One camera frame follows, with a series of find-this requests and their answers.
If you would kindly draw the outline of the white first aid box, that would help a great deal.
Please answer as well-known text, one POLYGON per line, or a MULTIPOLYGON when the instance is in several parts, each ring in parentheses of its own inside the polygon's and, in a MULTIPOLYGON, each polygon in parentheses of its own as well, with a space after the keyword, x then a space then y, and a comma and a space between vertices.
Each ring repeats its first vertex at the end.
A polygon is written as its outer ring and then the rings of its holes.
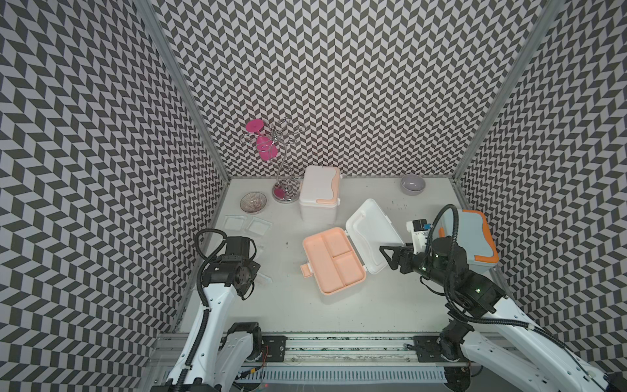
POLYGON ((341 203, 341 171, 337 167, 308 166, 300 188, 300 214, 304 222, 333 224, 341 203))
POLYGON ((391 220, 374 199, 367 199, 346 221, 343 230, 366 268, 367 276, 390 268, 380 253, 380 246, 404 245, 391 220))

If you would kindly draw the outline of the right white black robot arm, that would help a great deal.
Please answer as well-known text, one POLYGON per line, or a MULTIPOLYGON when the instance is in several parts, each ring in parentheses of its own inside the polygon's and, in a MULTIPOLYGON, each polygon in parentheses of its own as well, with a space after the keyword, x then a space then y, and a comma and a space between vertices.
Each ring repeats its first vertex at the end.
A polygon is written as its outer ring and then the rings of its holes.
POLYGON ((624 391, 622 373, 605 373, 580 359, 566 344, 532 321, 506 291, 470 269, 461 233, 494 241, 481 212, 444 206, 429 230, 408 224, 412 241, 380 246, 390 269, 418 273, 442 288, 449 324, 439 333, 440 355, 466 359, 491 370, 522 391, 624 391))

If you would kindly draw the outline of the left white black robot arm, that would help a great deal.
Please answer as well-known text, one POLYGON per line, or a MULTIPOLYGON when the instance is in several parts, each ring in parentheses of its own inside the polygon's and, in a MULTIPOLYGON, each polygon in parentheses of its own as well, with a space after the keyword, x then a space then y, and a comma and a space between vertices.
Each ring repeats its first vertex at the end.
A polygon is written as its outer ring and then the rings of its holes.
POLYGON ((194 236, 194 248, 202 258, 195 279, 200 305, 174 368, 152 391, 229 391, 243 364, 262 356, 259 323, 225 327, 233 302, 254 292, 261 268, 254 240, 204 229, 194 236))

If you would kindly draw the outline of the blue first aid kit box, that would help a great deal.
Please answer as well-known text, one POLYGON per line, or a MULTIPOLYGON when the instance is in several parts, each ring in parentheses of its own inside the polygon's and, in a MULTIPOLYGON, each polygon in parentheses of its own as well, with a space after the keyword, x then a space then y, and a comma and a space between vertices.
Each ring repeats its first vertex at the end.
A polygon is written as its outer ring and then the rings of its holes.
POLYGON ((458 210, 457 244, 464 248, 469 268, 486 274, 500 261, 486 216, 479 211, 458 210))

